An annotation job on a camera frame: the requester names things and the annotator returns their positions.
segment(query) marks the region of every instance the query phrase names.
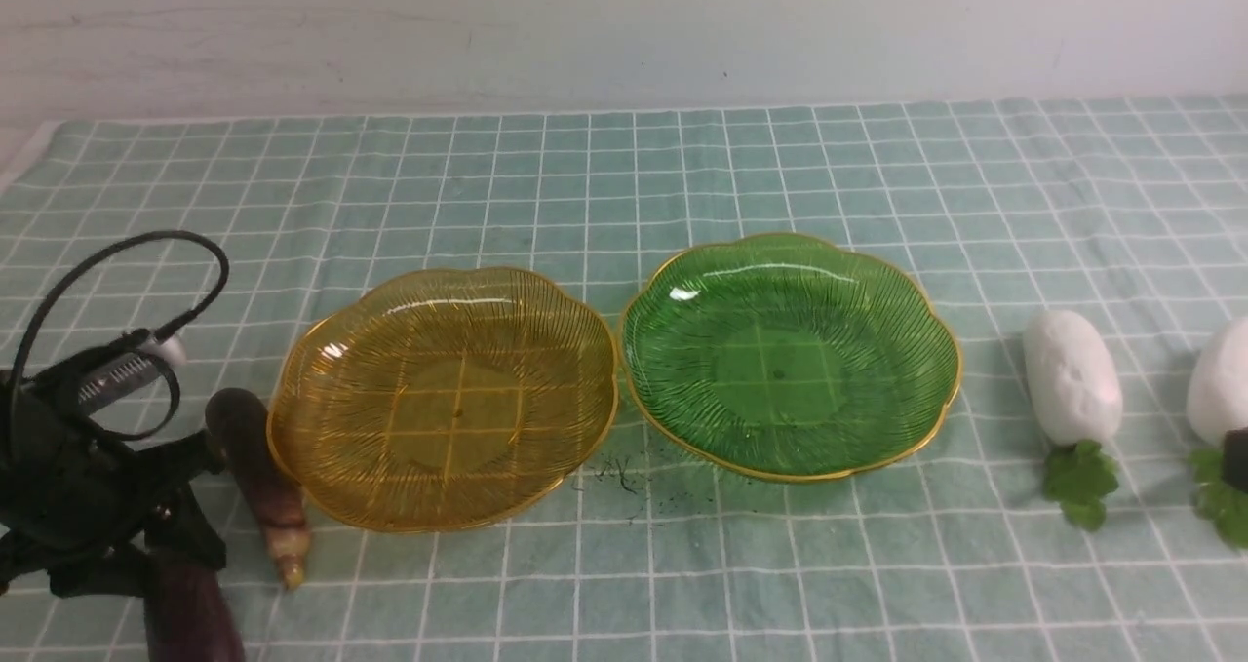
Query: green leaf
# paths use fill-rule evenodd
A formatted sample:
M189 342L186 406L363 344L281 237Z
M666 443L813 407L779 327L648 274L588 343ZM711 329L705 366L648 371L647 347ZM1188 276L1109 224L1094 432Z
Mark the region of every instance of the green leaf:
M1080 441L1052 450L1045 460L1045 498L1057 502L1091 502L1118 488L1117 465L1096 441Z
M1192 451L1187 458L1196 470L1196 483L1208 485L1222 481L1222 451L1206 447Z
M1202 485L1197 491L1196 513L1213 521L1227 545L1248 548L1248 495L1221 480Z
M1088 532L1096 532L1104 525L1104 503L1099 501L1063 501L1062 513L1071 525Z

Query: eggplant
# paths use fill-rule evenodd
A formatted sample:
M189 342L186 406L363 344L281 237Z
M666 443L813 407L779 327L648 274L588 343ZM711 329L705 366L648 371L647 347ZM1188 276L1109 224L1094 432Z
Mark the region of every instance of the eggplant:
M144 626L151 662L246 662L217 575L175 552L150 552Z
M203 417L208 435L260 525L282 585L297 588L303 583L312 533L303 511L303 492L282 476L268 452L268 410L247 390L223 388L208 400Z

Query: gold plate rim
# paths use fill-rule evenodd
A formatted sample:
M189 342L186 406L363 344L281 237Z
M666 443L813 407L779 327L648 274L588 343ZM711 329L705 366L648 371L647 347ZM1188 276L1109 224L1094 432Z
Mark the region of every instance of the gold plate rim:
M894 456L887 457L885 460L880 460L877 462L872 462L872 463L869 463L869 465L862 465L862 466L859 466L859 467L850 467L850 468L846 468L846 470L839 470L839 471L835 471L835 472L825 472L825 473L820 473L820 475L785 475L785 473L780 473L780 472L764 472L761 470L754 470L753 467L746 467L744 465L738 465L735 462L724 460L723 457L719 457L716 455L706 452L705 450L701 450L699 447L695 447L695 446L690 445L688 441L685 441L681 437L674 435L674 432L668 426L663 425L663 422L659 421L659 418L655 418L654 415L650 413L650 410L645 407L645 403L643 403L641 396L638 395L636 386L635 386L635 383L633 381L633 370L631 370L631 367L630 367L630 365L628 362L628 352L624 351L624 343L625 343L625 340L624 340L624 327L625 327L625 324L628 324L628 317L629 317L629 314L633 311L633 306L641 297L644 297L648 294L650 294L651 287L654 286L655 281L659 280L659 275L661 275L663 271L666 270L669 266L673 266L673 264L676 260L680 260L681 257L685 257L686 255L691 255L694 252L699 252L700 250L708 250L708 249L713 249L713 247L734 247L734 246L739 246L739 245L743 245L743 244L746 244L746 242L751 242L751 241L756 241L756 240L761 240L761 239L784 239L784 237L805 240L807 242L816 242L816 244L826 247L827 250L830 250L830 252L839 254L839 255L852 256L852 257L860 257L860 259L864 259L864 260L870 260L874 264L882 265L882 266L885 266L887 269L891 269L892 271L899 272L902 276L902 279L905 279L910 284L910 286L912 286L919 292L920 297L922 297L924 304L925 304L925 306L927 309L927 315L931 316L932 320L936 321L936 324L940 324L941 329L943 329L945 333L948 336L950 341L953 343L953 350L957 353L957 371L956 371L955 377L953 377L953 386L952 386L952 388L950 388L948 396L945 398L945 403L941 405L940 415L936 416L935 421L932 421L932 427L927 431L927 433L921 440L919 440L917 442L915 442L915 445L912 445L909 448L899 452L897 455L894 455ZM834 480L842 480L845 477L850 477L850 476L854 476L854 475L860 475L862 472L870 472L872 470L879 470L881 467L887 467L889 465L892 465L895 462L900 462L900 461L905 460L906 457L910 457L911 455L919 452L919 450L922 450L924 447L927 446L927 443L931 443L931 441L936 438L936 435L940 433L941 427L945 426L945 422L948 418L948 411L953 406L953 401L957 400L957 395L958 395L958 392L962 388L962 366L963 366L962 343L957 340L957 333L953 332L953 329L951 329L948 326L948 324L945 321L945 319L942 319L940 316L940 314L936 312L936 306L932 304L931 297L927 296L927 291L922 287L922 285L920 285L917 281L915 281L905 270L902 270L901 267L894 265L892 262L889 262L887 260L876 257L875 255L869 255L869 254L865 254L865 252L859 252L856 250L846 250L846 249L840 247L839 245L835 245L832 242L829 242L829 241L826 241L826 240L824 240L821 237L807 235L807 234L801 234L801 232L774 231L774 232L754 234L754 235L743 236L740 239L736 239L736 240L733 240L733 241L726 241L726 242L704 242L704 244L700 244L700 245L694 245L694 246L686 247L685 250L681 250L681 252L674 254L671 257L669 257L666 261L664 261L663 265L659 265L659 267L654 272L651 272L650 276L646 279L645 284L641 286L641 290L638 291L633 296L633 299L629 299L629 302L624 306L624 311L620 312L619 320L617 321L617 336L619 338L619 345L620 345L620 348L622 348L622 352L620 352L620 363L622 363L622 366L624 368L624 380L625 380L625 382L628 382L629 398L633 400L633 403L636 405L638 410L641 412L641 416L646 420L648 423L650 423L651 426L654 426L655 428L658 428L659 432L661 432L665 437L668 437L668 440L670 440L671 442L679 445L680 447L683 447L684 450L689 451L690 453L696 455L698 457L701 457L701 458L704 458L704 460L706 460L706 461L709 461L709 462L711 462L714 465L718 465L720 467L724 467L725 470L729 470L731 472L736 472L736 475L743 475L743 476L746 476L746 477L751 477L751 478L761 480L761 481L769 481L769 482L780 482L780 483L827 482L827 481L834 481Z
M413 270L411 272L404 272L402 275L398 275L396 277L386 280L383 284L379 284L376 287L373 287L371 290L367 290L366 292L363 292L359 296L359 299L357 299L352 304L348 304L347 306L344 306L344 307L342 307L342 309L339 309L339 310L329 314L324 319L321 319L316 324L312 324L312 326L310 326L308 330L305 331L300 336L300 338L293 343L293 346L291 346L291 350L286 355L286 360L283 360L283 362L282 362L282 370L281 370L281 372L278 375L278 378L277 378L277 387L276 387L276 390L273 392L272 405L276 406L278 401L286 400L287 393L290 393L288 391L286 391L285 387L288 383L287 380L292 375L297 373L297 367L295 367L295 356L297 356L300 353L300 350L303 348L303 346L310 341L310 338L316 333L316 331L321 326L323 326L324 324L332 321L333 319L337 319L341 315L343 315L343 314L346 314L346 312L348 312L351 310L357 309L358 306L361 306L361 304L366 299L372 297L373 295L376 295L377 292L383 291L387 287L399 286L399 285L403 285L403 284L409 284L409 281L413 280L413 279L416 279L416 277L423 277L423 276L428 276L428 275L433 275L433 274L451 274L451 275L457 275L457 276L470 277L470 276L474 276L474 275L478 275L478 274L483 274L483 272L502 272L502 271L514 272L514 274L518 274L518 275L522 275L522 276L528 276L528 277L532 277L532 279L537 280L538 282L540 282L540 284L543 284L545 286L549 286L549 287L554 289L567 301L569 301L570 304L573 304L575 306L579 306L579 307L584 309L585 311L588 311L589 315L597 322L598 332L602 332L603 337L607 338L607 341L608 341L607 346L610 347L610 353L612 353L612 362L610 362L612 406L610 406L610 411L607 413L605 418L603 420L602 427L598 430L598 436L594 438L593 443L589 443L585 447L585 450L582 451L580 456L572 465L572 467L569 470L567 470L565 472L563 472L560 475L554 476L550 480L550 483L547 485L544 488L542 488L540 491L533 493L528 498L520 500L517 503L513 503L512 506L508 506L507 508L503 508L503 510L499 510L499 511L497 511L494 513L490 513L489 516L483 516L483 517L475 518L473 521L461 521L461 522L457 522L457 523L453 523L453 525L447 525L447 526L416 525L416 526L393 526L393 527L386 527L386 526L379 526L378 523L364 522L364 521L361 521L359 518L347 517L347 516L337 513L336 511L333 511L331 508L327 508L324 506L324 502L322 502L321 500L318 500L316 497L316 493L313 493L312 490L310 490L307 486L305 486L300 481L298 476L296 476L293 473L293 471L291 471L291 468L288 466L286 466L285 460L282 460L282 457L281 457L281 451L277 450L277 446L275 443L275 435L273 435L275 431L276 431L275 417L276 417L277 412L273 411L273 410L270 410L268 418L265 422L265 440L266 440L266 442L268 445L268 453L272 456L273 463L277 466L277 468L283 475L286 475L292 482L295 482L296 485L298 485L300 490L303 492L305 498L307 498L310 503L312 503L313 506L316 506L317 508L319 508L326 516L333 518L334 521L338 521L339 523L343 523L343 525L347 525L347 526L352 526L352 527L357 527L357 528L366 530L366 531L371 531L371 532L382 532L382 533L426 533L426 532L467 531L467 530L480 528L480 527L484 527L484 526L489 526L492 523L497 523L499 521L503 521L503 520L507 520L507 518L509 518L512 516L515 516L517 513L520 513L522 511L529 508L530 506L534 506L534 503L537 503L538 501L542 501L543 498L548 497L549 493L553 492L553 490L558 488L559 485L562 485L564 482L564 480L568 478L569 475L572 475L577 470L579 470L582 467L582 465L584 465L590 457L594 456L595 452L598 452L598 448L602 447L603 442L607 440L607 436L610 435L612 427L615 426L615 418L619 415L619 405L620 405L620 387L619 387L619 382L617 380L617 377L619 375L620 362L622 362L622 360L620 360L620 347L619 347L619 343L615 342L615 337L612 333L612 326L610 326L610 324L607 324L605 316L603 316L602 314L599 314L598 311L595 311L592 306L589 306L584 301L582 301L582 300L572 296L570 294L568 294L562 286L559 286L558 284L555 284L555 281L552 280L550 277L548 277L548 276L545 276L545 275L543 275L540 272L535 272L533 270L525 270L523 267L515 267L515 266L510 266L510 265L494 265L494 266L489 266L489 267L475 267L475 269L472 269L472 270L459 270L459 269L456 269L456 267L428 267L428 269L424 269L424 270Z

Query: light green tablecloth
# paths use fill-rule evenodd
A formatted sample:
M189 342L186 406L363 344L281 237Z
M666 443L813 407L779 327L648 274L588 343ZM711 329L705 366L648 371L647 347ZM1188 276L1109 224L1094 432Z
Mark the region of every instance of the light green tablecloth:
M267 395L306 324L426 265L532 267L618 314L690 244L797 230L916 272L966 353L938 438L821 486L689 458L625 407L597 457L495 527L379 536L317 517L278 596L236 490L197 491L255 658L557 662L1203 662L1248 658L1248 566L1189 506L1183 415L1204 338L1248 314L1248 97L884 104L560 116L71 122L0 195L0 340L126 234L186 227L236 262L186 330L190 395ZM84 280L36 358L186 307L193 249ZM1023 324L1080 311L1127 400L1096 536L1038 497ZM140 401L112 421L146 413ZM137 661L136 602L0 597L0 660Z

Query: plate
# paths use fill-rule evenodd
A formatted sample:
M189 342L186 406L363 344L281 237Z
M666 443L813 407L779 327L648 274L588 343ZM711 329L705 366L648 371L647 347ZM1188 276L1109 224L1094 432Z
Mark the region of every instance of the plate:
M482 526L542 498L602 443L615 367L602 316L540 275L412 272L295 346L270 448L343 523Z
M645 417L763 480L901 460L935 437L961 383L953 333L905 272L797 234L676 255L620 335Z

